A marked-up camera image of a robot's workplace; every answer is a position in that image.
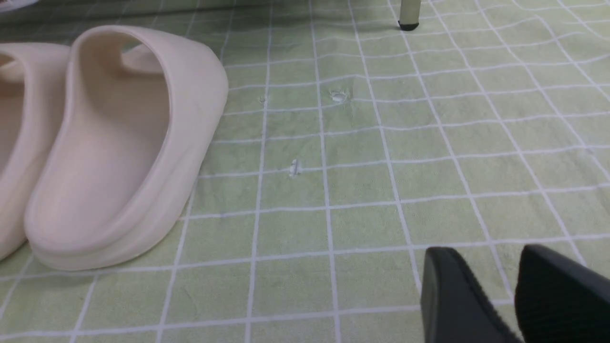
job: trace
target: green tiled floor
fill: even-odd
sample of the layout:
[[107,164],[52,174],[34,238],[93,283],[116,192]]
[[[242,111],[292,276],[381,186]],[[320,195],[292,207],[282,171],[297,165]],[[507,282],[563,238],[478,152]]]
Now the green tiled floor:
[[166,239],[74,273],[24,246],[0,263],[0,341],[423,342],[431,245],[456,247],[513,327],[524,244],[610,276],[607,1],[424,0],[406,34],[399,11],[41,0],[1,15],[0,42],[183,35],[231,89]]

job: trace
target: white chair leg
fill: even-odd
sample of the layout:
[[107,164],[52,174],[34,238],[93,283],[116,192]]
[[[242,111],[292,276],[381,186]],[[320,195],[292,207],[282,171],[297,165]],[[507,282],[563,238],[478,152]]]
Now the white chair leg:
[[419,25],[419,10],[422,0],[402,0],[398,24],[403,31],[413,31]]

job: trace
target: slipper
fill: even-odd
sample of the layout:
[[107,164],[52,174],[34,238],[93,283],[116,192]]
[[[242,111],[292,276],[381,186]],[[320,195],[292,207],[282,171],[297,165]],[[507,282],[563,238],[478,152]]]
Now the slipper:
[[130,26],[78,37],[62,127],[25,216],[39,260],[100,268],[162,240],[188,200],[227,94],[222,64],[200,43]]
[[426,249],[423,268],[425,342],[521,343],[455,249]]
[[69,51],[0,44],[0,259],[26,240],[27,201],[62,122]]

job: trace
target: black rubber foot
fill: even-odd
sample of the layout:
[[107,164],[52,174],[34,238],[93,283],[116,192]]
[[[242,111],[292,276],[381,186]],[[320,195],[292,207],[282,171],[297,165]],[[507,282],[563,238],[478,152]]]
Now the black rubber foot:
[[400,22],[398,22],[398,25],[400,25],[400,29],[402,31],[413,31],[413,30],[415,30],[415,28],[417,26],[419,26],[419,23],[415,23],[415,24],[401,24]]

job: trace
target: white slipper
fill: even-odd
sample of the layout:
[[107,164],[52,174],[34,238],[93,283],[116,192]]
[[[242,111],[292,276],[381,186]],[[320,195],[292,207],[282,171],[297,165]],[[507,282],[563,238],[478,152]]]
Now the white slipper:
[[[121,52],[134,41],[141,45]],[[227,77],[200,43],[101,26],[74,42],[66,84],[26,235],[56,269],[118,264],[155,246],[179,218],[223,113]]]
[[26,240],[23,214],[62,122],[69,50],[0,44],[0,259]]

